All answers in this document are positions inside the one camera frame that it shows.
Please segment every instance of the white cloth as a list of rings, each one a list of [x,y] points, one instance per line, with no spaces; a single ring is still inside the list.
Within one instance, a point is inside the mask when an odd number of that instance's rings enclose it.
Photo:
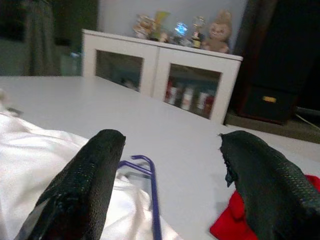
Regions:
[[[0,112],[0,240],[13,240],[41,193],[88,140]],[[149,195],[117,174],[101,240],[152,240]],[[164,240],[182,240],[161,218]]]

